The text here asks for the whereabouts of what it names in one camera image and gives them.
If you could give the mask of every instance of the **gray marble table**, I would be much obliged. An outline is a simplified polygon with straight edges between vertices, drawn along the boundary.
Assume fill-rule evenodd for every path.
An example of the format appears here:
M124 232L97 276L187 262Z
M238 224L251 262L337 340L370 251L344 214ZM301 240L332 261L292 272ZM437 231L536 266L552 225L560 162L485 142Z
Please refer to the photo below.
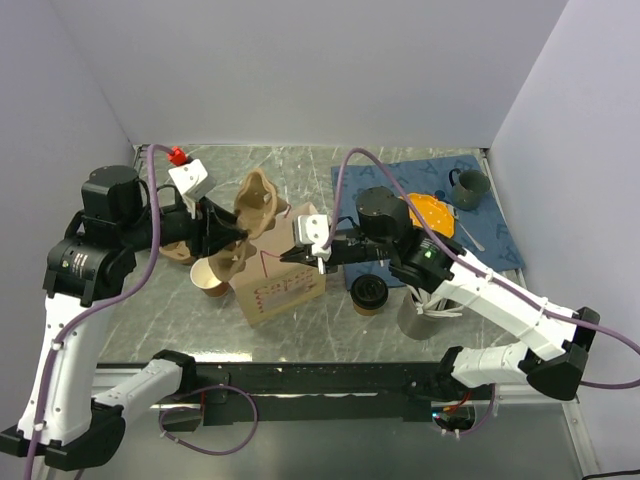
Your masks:
M386 163L473 154L477 149L368 147ZM342 160L348 147L187 146L215 176L210 197L232 209L246 173L264 169L292 205L313 202L320 212L333 206L330 167ZM354 165L367 164L354 158ZM158 157L158 182L168 182L166 162ZM146 176L145 166L141 168ZM161 192L161 203L172 193ZM131 285L141 275L148 254L129 276ZM189 267L166 258L158 260L145 288L118 306L101 354L102 362L146 362L164 348L193 355L198 361L257 362L388 362L435 361L454 345L472 348L504 345L513 338L471 310L427 341L406 337L396 324L396 311L405 289L392 289L385 309L362 317L352 307L342 272L329 275L324 295L251 328L242 316L233 292L210 298L189 280Z

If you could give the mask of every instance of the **yellow plate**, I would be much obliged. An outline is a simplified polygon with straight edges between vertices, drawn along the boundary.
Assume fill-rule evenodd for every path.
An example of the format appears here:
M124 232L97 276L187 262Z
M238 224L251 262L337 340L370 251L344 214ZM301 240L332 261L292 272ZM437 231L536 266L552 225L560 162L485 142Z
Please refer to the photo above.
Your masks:
M420 193L410 193L409 198L432 230L440 232L445 237L453 237L455 220L445 203L431 195L422 195ZM419 227L420 222L418 222L411 210L409 210L409 215L411 215L413 224Z

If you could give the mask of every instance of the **brown paper bag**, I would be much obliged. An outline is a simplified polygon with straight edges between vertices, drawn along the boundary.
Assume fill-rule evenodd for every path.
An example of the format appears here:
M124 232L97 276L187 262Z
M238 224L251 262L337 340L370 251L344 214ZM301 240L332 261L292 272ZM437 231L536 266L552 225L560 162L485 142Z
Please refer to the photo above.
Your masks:
M318 213L306 203L279 215L276 226L251 243L258 252L247 260L245 269L229 282L249 325L254 326L325 291L326 277L317 268L282 263L281 253L293 247L293 219Z

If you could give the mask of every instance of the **blue cloth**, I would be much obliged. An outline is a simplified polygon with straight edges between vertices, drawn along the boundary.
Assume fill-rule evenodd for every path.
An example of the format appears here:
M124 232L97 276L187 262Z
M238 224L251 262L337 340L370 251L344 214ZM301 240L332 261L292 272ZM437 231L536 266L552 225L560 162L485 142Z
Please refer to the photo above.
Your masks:
M445 193L444 201L447 203L451 203L449 171L452 168L459 168L462 171L481 170L478 161L473 155L414 160L392 163L388 166L407 193L433 195L437 190L442 190ZM334 193L338 181L338 170L339 167L331 168ZM340 204L340 216L351 216L357 223L357 196L363 190L379 185L395 191L391 186L391 182L375 165L364 167L347 166L344 176L344 193ZM458 210L458 215L460 222L456 221L453 239L476 255L480 261L497 272L524 267L522 257L511 238L492 194L485 195L476 210L470 212ZM459 223L462 223L476 241L484 246L484 252L475 247L464 230L460 228ZM365 273L378 275L384 279L389 287L403 286L402 282L391 276L388 264L389 262L386 261L385 266L380 266L378 262L345 265L344 272L347 289L351 288L351 284L356 278Z

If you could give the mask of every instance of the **mug handle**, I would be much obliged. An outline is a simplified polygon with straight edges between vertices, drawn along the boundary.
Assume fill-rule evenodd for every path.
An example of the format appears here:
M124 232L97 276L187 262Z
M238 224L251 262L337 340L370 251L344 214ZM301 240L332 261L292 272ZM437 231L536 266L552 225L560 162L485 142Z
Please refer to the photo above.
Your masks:
M460 175L462 171L459 168L454 168L449 172L449 182L451 183L452 187L456 184L456 182L453 181L453 172L456 172L458 175Z

